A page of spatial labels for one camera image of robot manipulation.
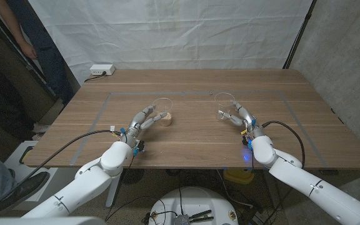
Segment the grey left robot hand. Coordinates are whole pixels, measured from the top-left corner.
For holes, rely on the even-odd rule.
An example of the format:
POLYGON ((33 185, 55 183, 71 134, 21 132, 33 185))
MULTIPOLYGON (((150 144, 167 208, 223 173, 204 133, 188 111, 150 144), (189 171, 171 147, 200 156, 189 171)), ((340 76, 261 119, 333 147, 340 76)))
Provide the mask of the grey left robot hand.
POLYGON ((141 112, 138 112, 130 122, 129 126, 126 129, 126 132, 122 135, 121 141, 126 143, 130 148, 135 148, 137 145, 137 138, 142 130, 148 129, 158 120, 166 117, 167 112, 162 112, 157 116, 148 118, 155 110, 155 105, 149 105, 144 108, 141 112))

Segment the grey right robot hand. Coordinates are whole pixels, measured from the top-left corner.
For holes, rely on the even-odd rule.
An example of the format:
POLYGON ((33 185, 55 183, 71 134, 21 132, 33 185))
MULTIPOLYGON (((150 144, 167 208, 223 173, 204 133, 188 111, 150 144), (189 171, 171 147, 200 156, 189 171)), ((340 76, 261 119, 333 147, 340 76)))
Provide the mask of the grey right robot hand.
POLYGON ((228 120, 235 126, 244 126, 246 133, 253 139, 264 136, 262 127, 245 107, 241 106, 237 101, 231 101, 229 106, 234 108, 239 115, 230 114, 230 111, 225 109, 218 109, 217 116, 219 119, 228 120))

